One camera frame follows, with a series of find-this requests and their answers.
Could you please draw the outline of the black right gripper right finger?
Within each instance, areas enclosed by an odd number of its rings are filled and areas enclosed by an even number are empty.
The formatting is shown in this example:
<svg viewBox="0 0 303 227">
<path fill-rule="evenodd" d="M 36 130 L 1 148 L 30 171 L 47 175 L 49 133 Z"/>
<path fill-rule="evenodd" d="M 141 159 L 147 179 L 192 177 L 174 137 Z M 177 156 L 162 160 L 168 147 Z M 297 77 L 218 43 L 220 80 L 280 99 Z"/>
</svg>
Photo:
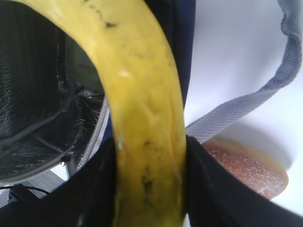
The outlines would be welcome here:
<svg viewBox="0 0 303 227">
<path fill-rule="evenodd" d="M 187 136 L 185 212 L 192 227 L 301 227 L 303 218 L 258 195 Z"/>
</svg>

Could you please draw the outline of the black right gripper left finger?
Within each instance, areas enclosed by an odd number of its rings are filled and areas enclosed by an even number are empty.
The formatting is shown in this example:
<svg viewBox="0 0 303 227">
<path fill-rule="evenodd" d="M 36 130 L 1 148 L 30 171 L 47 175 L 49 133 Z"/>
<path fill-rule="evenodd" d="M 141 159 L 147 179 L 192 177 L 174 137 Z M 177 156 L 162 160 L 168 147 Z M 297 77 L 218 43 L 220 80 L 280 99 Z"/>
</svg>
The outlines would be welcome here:
<svg viewBox="0 0 303 227">
<path fill-rule="evenodd" d="M 2 227 L 110 227 L 114 219 L 116 150 L 108 139 L 72 178 L 42 199 L 0 210 Z"/>
</svg>

